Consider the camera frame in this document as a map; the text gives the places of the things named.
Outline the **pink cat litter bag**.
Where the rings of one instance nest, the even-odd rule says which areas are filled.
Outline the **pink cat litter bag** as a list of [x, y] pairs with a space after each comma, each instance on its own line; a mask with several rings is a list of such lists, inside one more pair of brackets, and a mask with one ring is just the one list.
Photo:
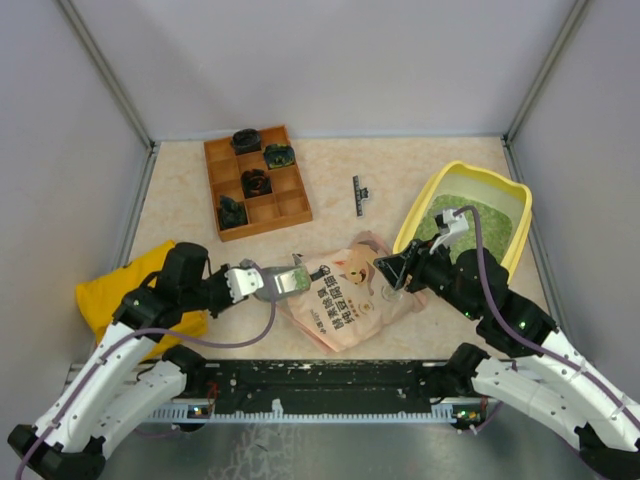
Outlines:
[[426, 296], [395, 290], [374, 261], [391, 254], [381, 237], [362, 231], [342, 249], [302, 255], [310, 289], [284, 301], [280, 312], [326, 351], [341, 352], [427, 305]]

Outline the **silver metal scoop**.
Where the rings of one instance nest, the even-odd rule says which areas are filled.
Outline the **silver metal scoop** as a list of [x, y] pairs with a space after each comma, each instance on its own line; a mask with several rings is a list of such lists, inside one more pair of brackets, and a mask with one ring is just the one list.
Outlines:
[[279, 302], [306, 292], [295, 290], [293, 273], [297, 266], [305, 267], [302, 257], [298, 254], [292, 255], [291, 265], [258, 266], [257, 268], [265, 281], [265, 286], [253, 294], [253, 296], [259, 301], [269, 303], [271, 301]]

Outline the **black bag sealing clip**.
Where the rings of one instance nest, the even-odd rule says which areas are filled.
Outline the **black bag sealing clip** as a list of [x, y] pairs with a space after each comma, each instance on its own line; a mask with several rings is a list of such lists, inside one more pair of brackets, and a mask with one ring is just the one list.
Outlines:
[[354, 175], [352, 177], [352, 185], [354, 192], [356, 217], [362, 218], [364, 216], [364, 202], [370, 198], [370, 192], [367, 187], [361, 185], [358, 175]]

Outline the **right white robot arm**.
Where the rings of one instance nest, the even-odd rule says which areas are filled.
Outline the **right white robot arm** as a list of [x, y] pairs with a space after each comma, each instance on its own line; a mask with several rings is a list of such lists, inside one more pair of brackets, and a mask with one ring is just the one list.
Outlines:
[[638, 478], [638, 402], [581, 355], [541, 307], [510, 289], [507, 270], [487, 249], [469, 249], [452, 260], [435, 241], [413, 240], [374, 265], [395, 290], [434, 292], [475, 321], [487, 344], [538, 377], [502, 377], [495, 358], [461, 347], [457, 355], [474, 363], [462, 360], [447, 370], [454, 393], [475, 391], [520, 410], [561, 436], [605, 479]]

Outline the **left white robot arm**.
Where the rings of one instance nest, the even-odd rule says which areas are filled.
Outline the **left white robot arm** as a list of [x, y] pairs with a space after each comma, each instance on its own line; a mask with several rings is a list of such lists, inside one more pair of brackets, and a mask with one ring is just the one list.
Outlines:
[[216, 272], [209, 265], [206, 248], [178, 243], [160, 270], [124, 295], [71, 385], [34, 424], [9, 434], [20, 458], [16, 478], [30, 469], [43, 479], [96, 479], [153, 410], [206, 389], [206, 361], [189, 347], [201, 341], [175, 326], [187, 313], [218, 316], [267, 284], [250, 260]]

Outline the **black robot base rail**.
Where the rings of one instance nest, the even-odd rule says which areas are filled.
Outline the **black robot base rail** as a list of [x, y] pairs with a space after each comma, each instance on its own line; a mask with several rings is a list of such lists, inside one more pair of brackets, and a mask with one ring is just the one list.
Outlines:
[[218, 360], [200, 368], [176, 402], [196, 401], [216, 415], [429, 413], [440, 405], [485, 406], [442, 362], [422, 360]]

